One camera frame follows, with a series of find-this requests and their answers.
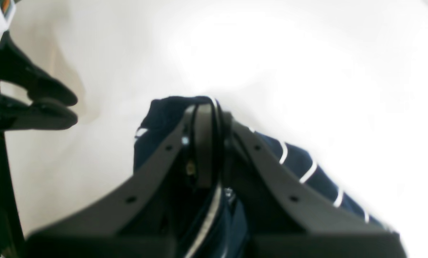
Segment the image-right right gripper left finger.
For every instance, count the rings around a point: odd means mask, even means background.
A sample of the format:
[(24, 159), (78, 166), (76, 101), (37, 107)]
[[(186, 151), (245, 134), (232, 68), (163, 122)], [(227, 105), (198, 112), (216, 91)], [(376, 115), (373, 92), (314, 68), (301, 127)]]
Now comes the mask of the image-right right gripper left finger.
[(33, 234), (27, 258), (193, 257), (214, 219), (212, 104), (194, 104), (131, 178)]

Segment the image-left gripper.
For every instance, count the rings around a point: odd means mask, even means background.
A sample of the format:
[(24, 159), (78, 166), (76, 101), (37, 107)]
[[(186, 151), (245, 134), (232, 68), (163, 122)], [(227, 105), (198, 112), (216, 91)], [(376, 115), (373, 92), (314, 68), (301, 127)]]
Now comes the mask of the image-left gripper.
[(34, 102), (27, 105), (0, 93), (0, 131), (69, 129), (78, 116), (66, 106), (76, 105), (78, 98), (16, 46), (9, 32), (16, 9), (15, 0), (0, 0), (0, 81), (21, 86)]

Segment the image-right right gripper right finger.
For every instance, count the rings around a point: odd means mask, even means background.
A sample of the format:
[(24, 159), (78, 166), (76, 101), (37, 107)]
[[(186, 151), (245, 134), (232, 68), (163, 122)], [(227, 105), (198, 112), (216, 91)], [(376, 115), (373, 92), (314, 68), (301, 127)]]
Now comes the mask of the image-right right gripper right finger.
[(337, 209), (281, 166), (266, 144), (223, 113), (223, 182), (242, 202), (245, 258), (405, 258), (399, 237)]

